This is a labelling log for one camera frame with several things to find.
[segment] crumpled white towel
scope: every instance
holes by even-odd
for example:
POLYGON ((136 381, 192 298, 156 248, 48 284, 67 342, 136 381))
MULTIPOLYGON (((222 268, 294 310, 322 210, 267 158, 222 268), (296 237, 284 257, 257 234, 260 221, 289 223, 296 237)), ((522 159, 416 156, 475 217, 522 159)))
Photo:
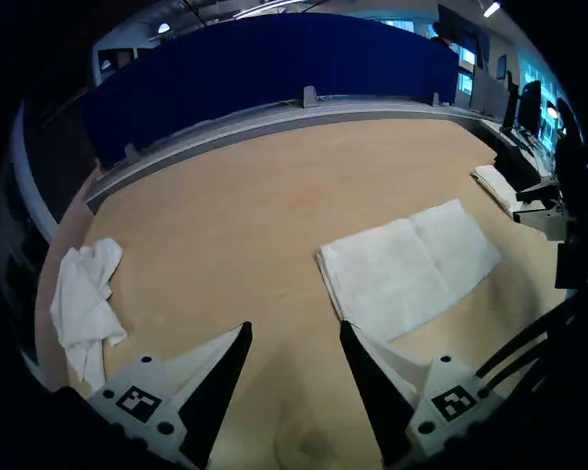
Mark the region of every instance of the crumpled white towel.
POLYGON ((89 383, 92 392, 104 385, 102 341, 117 345, 126 338, 114 311, 109 279, 122 258, 122 249, 111 238, 80 250, 70 248, 61 260, 50 316, 67 360, 89 383))
POLYGON ((494 197, 495 201, 510 217, 514 212, 518 211, 544 209, 544 205, 540 201, 518 202, 514 188, 491 164, 478 166, 470 174, 475 178, 479 186, 494 197))
POLYGON ((334 241, 316 258, 339 317, 389 341, 456 304, 501 255, 455 199, 334 241))

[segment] computer monitor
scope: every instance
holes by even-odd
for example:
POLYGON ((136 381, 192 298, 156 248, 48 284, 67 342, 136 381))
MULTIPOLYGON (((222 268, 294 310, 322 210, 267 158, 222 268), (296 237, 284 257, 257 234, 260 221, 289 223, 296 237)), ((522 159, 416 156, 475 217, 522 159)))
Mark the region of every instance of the computer monitor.
POLYGON ((538 136, 540 130, 540 100, 542 86, 538 80, 532 81, 523 87, 523 92, 518 105, 518 125, 538 136))
POLYGON ((503 80, 505 78, 505 73, 507 72, 507 54, 503 54, 499 61, 496 64, 496 77, 499 80, 503 80))
POLYGON ((490 58, 490 38, 479 26, 471 23, 458 13, 437 6, 440 36, 471 51, 477 57, 477 67, 488 69, 490 58))

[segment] ceiling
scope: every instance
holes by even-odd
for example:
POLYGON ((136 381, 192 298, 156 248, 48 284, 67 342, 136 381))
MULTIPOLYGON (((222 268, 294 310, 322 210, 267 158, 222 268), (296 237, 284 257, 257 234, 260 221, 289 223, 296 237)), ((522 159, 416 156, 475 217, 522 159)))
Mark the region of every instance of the ceiling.
MULTIPOLYGON (((231 20, 234 14, 265 2, 266 0, 161 0, 136 14, 128 22, 144 25, 152 38, 158 36, 159 25, 167 23, 171 31, 166 35, 173 36, 186 34, 202 27, 202 22, 210 25, 231 20)), ((315 6, 314 11, 319 13, 382 10, 410 14, 409 12, 426 10, 437 15, 438 3, 454 9, 468 20, 486 29, 509 38, 514 44, 537 53, 537 49, 527 39, 524 32, 504 11, 496 13, 491 18, 483 18, 482 6, 489 6, 492 4, 492 0, 306 0, 287 5, 285 8, 289 13, 300 12, 310 6, 315 6)))

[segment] table surface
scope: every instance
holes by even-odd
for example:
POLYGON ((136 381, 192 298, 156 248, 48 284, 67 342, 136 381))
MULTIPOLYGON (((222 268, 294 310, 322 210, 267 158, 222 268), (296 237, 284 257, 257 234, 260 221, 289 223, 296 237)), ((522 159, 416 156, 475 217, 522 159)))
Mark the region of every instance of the table surface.
MULTIPOLYGON (((118 191, 85 240, 112 237, 124 248, 111 306, 129 336, 105 345, 107 376, 252 320, 211 468, 381 468, 314 253, 459 198, 503 261, 393 344, 480 365, 563 298, 553 289, 555 244, 513 223, 469 176, 494 156, 450 121, 346 122, 237 143, 118 191)), ((71 383, 87 393, 73 371, 71 383)))

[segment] metal bracket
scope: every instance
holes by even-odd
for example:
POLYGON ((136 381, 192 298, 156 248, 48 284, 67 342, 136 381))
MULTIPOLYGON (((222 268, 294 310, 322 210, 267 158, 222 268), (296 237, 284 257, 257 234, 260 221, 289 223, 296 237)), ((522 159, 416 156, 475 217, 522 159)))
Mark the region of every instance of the metal bracket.
POLYGON ((560 241, 568 238, 568 226, 575 221, 562 203, 558 203, 551 209, 535 211, 518 211, 512 214, 516 223, 540 230, 546 235, 548 241, 560 241))
POLYGON ((126 160, 128 160, 129 163, 136 163, 141 158, 140 153, 137 151, 135 146, 131 143, 127 143, 124 146, 124 154, 126 155, 126 160))
POLYGON ((347 321, 342 322, 340 341, 385 468, 426 460, 443 450, 448 439, 485 421, 503 402, 450 354, 424 363, 347 321))
POLYGON ((516 193, 518 202, 532 202, 538 199, 560 199, 560 190, 554 176, 543 176, 540 183, 516 193))
POLYGON ((153 454, 202 470, 209 465, 251 341, 247 322, 165 362, 141 356, 88 402, 153 454))
POLYGON ((303 89, 303 107, 316 107, 318 106, 318 94, 316 88, 312 85, 308 85, 303 89))

